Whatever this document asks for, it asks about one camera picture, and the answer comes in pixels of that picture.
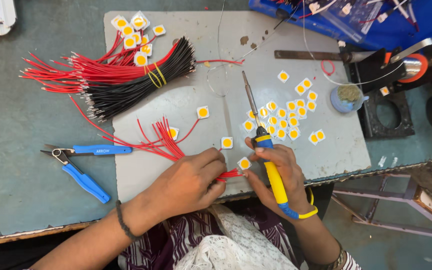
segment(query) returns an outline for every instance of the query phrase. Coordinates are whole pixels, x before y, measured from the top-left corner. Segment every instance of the person's left hand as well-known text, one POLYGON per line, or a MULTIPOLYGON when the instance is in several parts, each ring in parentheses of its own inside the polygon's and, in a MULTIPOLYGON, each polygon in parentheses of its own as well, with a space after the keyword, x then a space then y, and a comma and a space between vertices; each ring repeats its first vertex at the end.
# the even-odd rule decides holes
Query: person's left hand
POLYGON ((223 154, 213 147, 181 158, 140 195, 160 222, 210 206, 226 189, 225 182, 214 179, 226 171, 223 154))

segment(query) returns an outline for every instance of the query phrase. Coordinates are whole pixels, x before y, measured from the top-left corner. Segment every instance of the blue pliers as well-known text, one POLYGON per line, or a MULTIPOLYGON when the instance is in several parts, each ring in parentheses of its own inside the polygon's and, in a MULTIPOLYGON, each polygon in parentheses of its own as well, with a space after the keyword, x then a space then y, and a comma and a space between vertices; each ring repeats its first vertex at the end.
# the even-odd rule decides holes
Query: blue pliers
POLYGON ((80 155, 114 155, 128 154, 133 151, 129 146, 116 146, 110 144, 96 144, 88 146, 74 145, 72 148, 59 148, 51 144, 45 144, 45 147, 51 148, 52 151, 41 150, 48 156, 56 158, 63 163, 63 171, 69 173, 76 182, 87 192, 98 198, 102 203, 111 200, 109 196, 89 175, 82 173, 76 166, 69 161, 68 156, 80 155))

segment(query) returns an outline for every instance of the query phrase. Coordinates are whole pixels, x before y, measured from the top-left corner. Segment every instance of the bundle of black wires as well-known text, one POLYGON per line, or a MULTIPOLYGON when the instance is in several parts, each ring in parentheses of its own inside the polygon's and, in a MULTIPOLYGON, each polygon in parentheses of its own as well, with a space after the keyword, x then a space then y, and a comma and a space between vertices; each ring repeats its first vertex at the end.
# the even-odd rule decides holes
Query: bundle of black wires
POLYGON ((119 84, 87 81, 89 86, 84 86, 82 90, 90 106, 89 111, 92 111, 88 117, 98 118, 99 122, 111 119, 153 93, 163 85, 163 81, 169 82, 195 71, 195 65, 195 48, 188 37, 183 36, 169 58, 158 66, 160 72, 153 70, 150 74, 119 84))

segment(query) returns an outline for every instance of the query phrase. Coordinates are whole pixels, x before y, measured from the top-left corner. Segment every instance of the yellow handle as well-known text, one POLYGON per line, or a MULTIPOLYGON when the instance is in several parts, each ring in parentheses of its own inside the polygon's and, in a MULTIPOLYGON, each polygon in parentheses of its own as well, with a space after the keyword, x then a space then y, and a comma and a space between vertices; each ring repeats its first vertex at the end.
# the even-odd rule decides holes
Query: yellow handle
POLYGON ((283 180, 281 180, 281 175, 279 175, 276 165, 271 162, 265 162, 266 171, 268 173, 269 183, 273 188, 274 197, 278 204, 288 202, 288 197, 286 196, 286 190, 284 190, 283 180))

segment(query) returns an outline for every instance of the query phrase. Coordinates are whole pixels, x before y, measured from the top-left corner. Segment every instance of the blue-gray table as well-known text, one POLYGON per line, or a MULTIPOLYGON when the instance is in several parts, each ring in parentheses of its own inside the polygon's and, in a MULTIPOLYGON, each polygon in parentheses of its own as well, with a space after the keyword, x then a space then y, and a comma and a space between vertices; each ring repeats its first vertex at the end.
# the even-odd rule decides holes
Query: blue-gray table
MULTIPOLYGON (((43 144, 70 147, 106 141, 96 135, 67 95, 39 90, 32 80, 18 78, 29 65, 27 51, 41 59, 57 60, 70 51, 89 58, 105 53, 103 16, 111 10, 202 11, 220 10, 222 1, 17 1, 18 21, 0 37, 0 242, 28 237, 34 230, 61 231, 103 217, 117 196, 113 156, 80 156, 71 160, 83 172, 97 177, 113 199, 103 205, 62 171, 62 163, 39 153, 43 144)), ((225 10, 248 10, 245 0, 227 1, 225 10)), ((432 159, 432 128, 425 117, 423 89, 407 93, 416 135, 367 142, 372 168, 387 156, 397 165, 432 159)), ((111 123, 103 125, 112 132, 111 123)))

